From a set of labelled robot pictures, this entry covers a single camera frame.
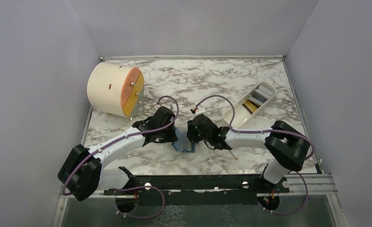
white tray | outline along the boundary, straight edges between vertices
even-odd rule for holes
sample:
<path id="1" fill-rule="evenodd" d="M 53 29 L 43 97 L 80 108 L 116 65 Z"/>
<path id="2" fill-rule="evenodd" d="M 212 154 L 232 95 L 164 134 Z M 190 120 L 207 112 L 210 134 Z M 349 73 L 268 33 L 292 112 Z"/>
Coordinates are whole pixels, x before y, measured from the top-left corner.
<path id="1" fill-rule="evenodd" d="M 274 94 L 265 102 L 263 103 L 254 113 L 250 114 L 243 106 L 242 104 L 247 101 L 250 94 L 260 85 L 263 85 L 264 87 L 270 89 L 274 92 Z M 254 86 L 253 89 L 251 89 L 243 98 L 241 98 L 236 104 L 233 106 L 235 107 L 235 119 L 233 120 L 232 127 L 239 128 L 242 127 L 244 124 L 251 121 L 251 119 L 260 112 L 268 103 L 275 97 L 276 95 L 276 89 L 271 84 L 267 82 L 260 82 L 256 86 Z M 232 108 L 229 108 L 225 113 L 223 114 L 224 120 L 229 124 L 230 119 L 232 118 Z"/>

marble surface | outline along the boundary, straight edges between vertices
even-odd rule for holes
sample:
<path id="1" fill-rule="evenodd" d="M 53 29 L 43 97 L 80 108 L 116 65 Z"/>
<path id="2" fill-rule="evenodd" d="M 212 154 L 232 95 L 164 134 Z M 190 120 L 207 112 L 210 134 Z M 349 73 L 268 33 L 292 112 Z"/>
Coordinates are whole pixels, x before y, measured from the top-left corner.
<path id="1" fill-rule="evenodd" d="M 260 81 L 277 89 L 276 97 L 243 128 L 266 129 L 275 120 L 283 120 L 304 133 L 301 118 L 281 60 L 153 60 L 111 61 L 139 67 L 145 77 L 143 107 L 132 121 L 128 118 L 92 111 L 85 146 L 89 147 L 111 139 L 133 122 L 152 116 L 159 106 L 156 101 L 163 95 L 173 96 L 180 112 L 176 126 L 186 126 L 192 119 L 189 111 L 208 95 L 221 94 L 233 103 Z M 220 98 L 203 103 L 210 117 L 218 126 L 226 126 L 222 114 L 229 105 Z M 235 160 L 227 150 L 210 150 L 203 143 L 195 153 L 178 153 L 170 143 L 148 144 L 130 151 L 106 168 L 125 166 L 136 175 L 197 175 L 197 174 L 259 174 L 267 163 L 273 161 L 268 150 L 238 148 L 232 150 Z M 313 159 L 305 162 L 302 173 L 316 173 Z"/>

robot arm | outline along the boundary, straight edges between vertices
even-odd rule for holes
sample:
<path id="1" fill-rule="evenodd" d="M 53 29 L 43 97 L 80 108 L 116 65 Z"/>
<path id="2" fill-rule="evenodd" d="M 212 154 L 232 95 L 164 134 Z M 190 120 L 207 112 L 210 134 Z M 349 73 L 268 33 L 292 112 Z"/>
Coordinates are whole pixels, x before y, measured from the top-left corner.
<path id="1" fill-rule="evenodd" d="M 303 167 L 310 144 L 304 139 L 283 133 L 239 133 L 229 127 L 217 127 L 204 114 L 187 122 L 187 137 L 191 142 L 204 140 L 215 149 L 266 148 L 275 157 L 261 176 L 261 184 L 272 189 L 291 171 L 300 171 Z M 283 121 L 276 121 L 271 128 L 300 134 Z"/>
<path id="2" fill-rule="evenodd" d="M 59 171 L 58 178 L 65 183 L 73 170 L 90 154 L 93 154 L 86 163 L 73 175 L 67 188 L 81 201 L 88 198 L 98 187 L 101 170 L 109 163 L 122 157 L 127 152 L 141 148 L 150 142 L 173 142 L 177 141 L 175 126 L 171 126 L 156 132 L 143 134 L 143 131 L 151 131 L 169 124 L 174 120 L 174 113 L 162 106 L 156 113 L 143 121 L 135 122 L 131 128 L 104 143 L 85 148 L 79 144 L 68 155 L 65 163 Z"/>

cylindrical container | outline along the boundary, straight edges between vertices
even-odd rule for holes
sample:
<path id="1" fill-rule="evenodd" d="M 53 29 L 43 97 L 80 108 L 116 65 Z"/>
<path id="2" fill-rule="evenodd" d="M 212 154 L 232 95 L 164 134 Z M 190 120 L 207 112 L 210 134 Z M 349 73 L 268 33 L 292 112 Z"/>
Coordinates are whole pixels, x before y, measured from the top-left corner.
<path id="1" fill-rule="evenodd" d="M 136 67 L 101 62 L 87 84 L 87 97 L 94 108 L 123 117 L 136 115 L 143 96 L 144 77 Z"/>

white wall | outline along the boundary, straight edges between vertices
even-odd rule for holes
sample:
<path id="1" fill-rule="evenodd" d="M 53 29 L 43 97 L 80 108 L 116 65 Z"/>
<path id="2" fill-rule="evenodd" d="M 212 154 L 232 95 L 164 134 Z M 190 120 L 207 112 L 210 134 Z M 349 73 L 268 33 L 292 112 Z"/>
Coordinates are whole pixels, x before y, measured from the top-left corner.
<path id="1" fill-rule="evenodd" d="M 71 0 L 100 56 L 288 54 L 317 0 Z"/>
<path id="2" fill-rule="evenodd" d="M 99 61 L 69 0 L 0 0 L 0 226 L 50 226 Z"/>
<path id="3" fill-rule="evenodd" d="M 372 227 L 372 0 L 319 0 L 287 57 L 351 227 Z"/>

